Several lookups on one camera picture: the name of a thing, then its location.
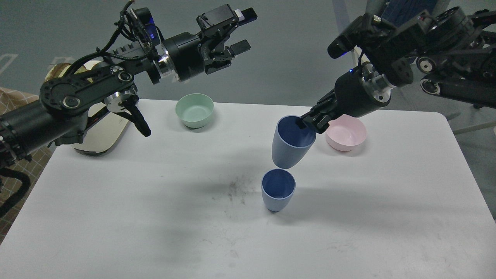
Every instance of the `gray floor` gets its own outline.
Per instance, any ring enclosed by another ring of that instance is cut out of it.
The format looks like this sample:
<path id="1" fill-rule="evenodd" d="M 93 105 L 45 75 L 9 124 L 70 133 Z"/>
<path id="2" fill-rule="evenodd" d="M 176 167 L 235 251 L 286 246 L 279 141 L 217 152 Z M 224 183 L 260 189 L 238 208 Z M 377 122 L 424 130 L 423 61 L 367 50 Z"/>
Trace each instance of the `gray floor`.
<path id="1" fill-rule="evenodd" d="M 149 7 L 164 36 L 171 37 L 196 33 L 196 16 L 225 2 L 140 0 L 135 7 Z M 363 14 L 367 0 L 227 2 L 232 8 L 253 7 L 258 13 L 257 21 L 239 28 L 227 42 L 248 39 L 251 50 L 228 69 L 183 83 L 168 78 L 153 86 L 145 74 L 137 76 L 141 98 L 178 100 L 203 92 L 216 102 L 311 106 L 353 66 L 351 55 L 333 60 L 326 49 L 347 21 Z M 73 62 L 106 43 L 124 3 L 0 0 L 0 84 L 37 94 L 50 64 Z M 466 14 L 496 10 L 493 0 L 452 0 L 449 7 L 456 5 Z M 416 71 L 416 81 L 421 77 Z M 387 109 L 440 112 L 453 129 L 496 120 L 496 110 L 476 110 L 470 104 L 426 95 L 418 82 L 394 91 Z M 456 138 L 496 218 L 496 136 L 492 129 L 484 129 Z"/>

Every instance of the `plaid fabric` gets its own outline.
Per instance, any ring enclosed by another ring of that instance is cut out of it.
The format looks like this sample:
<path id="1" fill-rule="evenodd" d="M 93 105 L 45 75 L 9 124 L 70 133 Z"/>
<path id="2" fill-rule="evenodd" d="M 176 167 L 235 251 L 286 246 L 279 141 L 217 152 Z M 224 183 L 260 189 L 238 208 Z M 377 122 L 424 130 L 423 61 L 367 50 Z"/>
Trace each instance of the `plaid fabric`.
<path id="1" fill-rule="evenodd" d="M 36 95 L 0 87 L 0 114 L 4 114 L 5 112 L 27 105 L 28 103 L 36 100 L 38 100 L 38 96 Z M 40 178 L 41 172 L 43 171 L 43 169 L 45 169 L 48 160 L 52 156 L 52 152 L 48 148 L 42 147 L 37 151 L 31 153 L 31 155 L 33 156 L 33 160 L 31 162 L 22 160 L 9 167 L 11 169 L 27 174 L 31 179 L 31 186 L 29 187 L 29 191 L 22 198 L 22 200 L 16 206 L 14 206 L 3 218 L 0 218 L 0 244 L 7 235 L 8 230 L 19 214 L 22 206 L 26 202 L 26 199 L 31 193 L 31 190 L 33 189 L 36 181 L 38 180 L 38 178 Z M 21 182 L 14 178 L 2 177 L 2 181 L 3 187 L 0 193 L 0 204 L 3 204 L 3 202 L 8 199 L 10 195 L 15 193 L 21 186 Z"/>

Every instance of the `stain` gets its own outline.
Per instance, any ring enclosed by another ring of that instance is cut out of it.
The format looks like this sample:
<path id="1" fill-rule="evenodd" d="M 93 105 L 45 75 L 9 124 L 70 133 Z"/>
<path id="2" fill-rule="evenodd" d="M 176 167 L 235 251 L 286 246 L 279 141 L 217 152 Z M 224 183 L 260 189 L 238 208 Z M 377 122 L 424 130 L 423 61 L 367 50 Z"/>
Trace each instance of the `stain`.
<path id="1" fill-rule="evenodd" d="M 238 200 L 242 205 L 246 205 L 245 196 L 249 192 L 254 192 L 254 186 L 251 183 L 251 178 L 245 175 L 237 176 L 229 183 L 227 196 L 233 202 L 234 199 Z"/>
<path id="2" fill-rule="evenodd" d="M 195 245 L 195 247 L 196 247 L 196 246 L 198 246 L 198 245 L 200 245 L 200 243 L 202 243 L 202 242 L 208 242 L 208 243 L 212 244 L 212 241 L 210 241 L 210 240 L 208 240 L 208 239 L 202 239 L 202 240 L 200 240 L 200 241 L 198 242 L 198 244 L 196 244 L 196 245 Z"/>
<path id="3" fill-rule="evenodd" d="M 331 242 L 326 245 L 326 247 L 317 250 L 316 252 L 329 251 L 330 249 L 335 250 L 338 253 L 346 253 L 349 250 L 355 250 L 356 246 L 353 239 L 347 239 L 346 242 Z"/>
<path id="4" fill-rule="evenodd" d="M 229 255 L 231 256 L 231 258 L 239 258 L 240 256 L 238 255 L 238 253 L 236 252 L 236 250 L 231 250 L 229 251 Z"/>

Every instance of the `robotic arm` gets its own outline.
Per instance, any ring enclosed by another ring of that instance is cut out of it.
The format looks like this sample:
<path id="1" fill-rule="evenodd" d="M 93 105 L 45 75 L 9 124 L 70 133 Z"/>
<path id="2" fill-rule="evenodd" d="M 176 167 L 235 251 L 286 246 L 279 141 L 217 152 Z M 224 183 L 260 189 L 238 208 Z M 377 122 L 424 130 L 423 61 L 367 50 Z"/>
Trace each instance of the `robotic arm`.
<path id="1" fill-rule="evenodd" d="M 86 131 L 110 112 L 132 121 L 147 137 L 151 131 L 136 107 L 135 75 L 145 71 L 153 84 L 170 74 L 185 81 L 229 67 L 235 55 L 250 49 L 246 40 L 230 47 L 224 43 L 239 26 L 257 19 L 252 8 L 223 5 L 196 18 L 197 34 L 164 39 L 148 8 L 129 9 L 132 3 L 122 9 L 117 30 L 104 48 L 74 62 L 62 77 L 46 81 L 38 101 L 0 116 L 0 170 L 30 160 L 32 151 L 53 141 L 82 143 Z M 131 43 L 109 52 L 119 35 Z M 76 73 L 98 57 L 103 61 L 93 69 Z M 106 107 L 88 117 L 88 109 L 99 102 Z"/>
<path id="2" fill-rule="evenodd" d="M 328 47 L 336 59 L 355 46 L 370 63 L 339 77 L 335 87 L 301 116 L 301 128 L 321 134 L 343 114 L 361 117 L 389 104 L 391 89 L 413 82 L 407 59 L 427 75 L 426 93 L 496 108 L 496 11 L 465 16 L 459 7 L 438 17 L 423 11 L 400 27 L 366 13 L 355 19 Z"/>

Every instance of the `cup rim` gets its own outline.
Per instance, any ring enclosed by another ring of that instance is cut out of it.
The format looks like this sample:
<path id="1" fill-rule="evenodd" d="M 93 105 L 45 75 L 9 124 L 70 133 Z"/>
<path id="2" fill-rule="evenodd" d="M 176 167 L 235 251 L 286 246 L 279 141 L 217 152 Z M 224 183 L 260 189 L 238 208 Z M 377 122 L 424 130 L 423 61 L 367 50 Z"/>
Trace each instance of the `cup rim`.
<path id="1" fill-rule="evenodd" d="M 188 96 L 191 96 L 191 95 L 202 95 L 202 96 L 205 96 L 207 97 L 210 102 L 212 102 L 212 110 L 210 111 L 210 113 L 205 117 L 203 118 L 202 120 L 198 120 L 198 121 L 187 121 L 187 120 L 184 120 L 183 117 L 179 116 L 178 114 L 178 104 L 179 102 L 181 102 L 181 100 L 183 100 L 184 98 L 188 97 Z M 205 94 L 202 94 L 202 93 L 191 93 L 191 94 L 188 94 L 186 96 L 183 96 L 181 99 L 179 99 L 177 102 L 176 102 L 176 105 L 174 107 L 174 111 L 176 113 L 176 116 L 181 119 L 182 121 L 186 121 L 188 123 L 197 123 L 197 122 L 200 122 L 200 121 L 204 121 L 205 119 L 209 118 L 213 113 L 214 113 L 214 107 L 215 107 L 215 103 L 214 101 L 212 100 L 212 98 L 210 98 L 208 95 L 205 95 Z"/>
<path id="2" fill-rule="evenodd" d="M 367 128 L 365 127 L 365 124 L 364 124 L 364 123 L 363 123 L 360 119 L 358 119 L 357 117 L 353 117 L 353 116 L 350 116 L 350 115 L 347 115 L 347 114 L 343 114 L 343 115 L 342 115 L 342 116 L 340 116 L 340 117 L 345 117 L 345 118 L 347 118 L 347 119 L 350 119 L 351 121 L 354 121 L 354 122 L 358 123 L 358 125 L 360 126 L 360 128 L 364 130 L 364 134 L 365 134 L 364 138 L 363 138 L 363 139 L 361 139 L 358 143 L 356 143 L 356 144 L 352 144 L 352 145 L 350 145 L 350 144 L 345 144 L 345 143 L 342 143 L 342 142 L 340 142 L 340 141 L 338 141 L 338 140 L 335 140 L 335 139 L 334 139 L 333 137 L 331 137 L 331 136 L 330 136 L 330 134 L 329 134 L 329 133 L 330 133 L 330 131 L 331 131 L 331 128 L 333 127 L 333 124 L 331 124 L 331 122 L 332 122 L 332 121 L 329 121 L 329 127 L 328 127 L 328 128 L 325 130 L 325 132 L 324 132 L 324 133 L 325 133 L 325 136 L 326 136 L 327 138 L 329 138 L 330 140 L 332 140 L 333 142 L 335 142 L 335 143 L 337 143 L 337 144 L 340 144 L 340 145 L 342 145 L 342 146 L 346 146 L 346 147 L 356 147 L 356 146 L 361 145 L 361 144 L 362 144 L 362 143 L 363 143 L 363 142 L 367 139 Z"/>
<path id="3" fill-rule="evenodd" d="M 291 178 L 293 179 L 293 184 L 295 184 L 295 186 L 293 187 L 293 190 L 291 191 L 291 193 L 290 193 L 287 197 L 284 197 L 284 198 L 275 198 L 275 197 L 273 197 L 273 196 L 269 195 L 269 194 L 265 191 L 265 189 L 263 188 L 263 178 L 264 178 L 264 177 L 265 177 L 265 176 L 266 176 L 269 172 L 271 172 L 271 171 L 273 171 L 273 170 L 282 170 L 282 171 L 284 171 L 284 172 L 287 172 L 287 173 L 291 176 Z M 263 177 L 262 177 L 262 180 L 261 180 L 260 185 L 261 185 L 262 191 L 263 191 L 263 192 L 264 192 L 264 193 L 265 193 L 268 197 L 270 197 L 270 198 L 271 198 L 271 199 L 273 199 L 273 200 L 279 200 L 279 201 L 281 201 L 281 200 L 285 200 L 285 199 L 290 198 L 290 197 L 293 195 L 293 193 L 295 192 L 295 190 L 296 190 L 296 180 L 295 180 L 295 177 L 294 177 L 294 176 L 293 176 L 293 175 L 292 175 L 289 171 L 287 171 L 287 170 L 285 170 L 285 169 L 281 169 L 281 168 L 271 169 L 271 170 L 269 170 L 268 172 L 266 172 L 266 173 L 263 175 Z"/>
<path id="4" fill-rule="evenodd" d="M 289 116 L 294 116 L 294 117 L 298 117 L 299 118 L 298 115 L 286 115 L 286 116 L 282 117 L 281 119 L 279 119 L 279 121 L 277 121 L 277 124 L 276 124 L 276 133 L 277 133 L 277 136 L 282 140 L 282 142 L 284 142 L 285 144 L 287 144 L 287 145 L 289 145 L 289 146 L 291 146 L 293 148 L 305 149 L 305 148 L 308 148 L 309 146 L 312 146 L 312 144 L 314 144 L 315 143 L 315 140 L 317 139 L 317 134 L 315 134 L 315 133 L 313 135 L 313 140 L 308 145 L 305 145 L 305 146 L 295 146 L 295 145 L 292 145 L 292 144 L 288 143 L 287 141 L 285 141 L 281 137 L 281 134 L 279 134 L 279 129 L 278 129 L 279 123 L 281 122 L 281 120 L 283 120 L 284 118 L 289 117 Z"/>

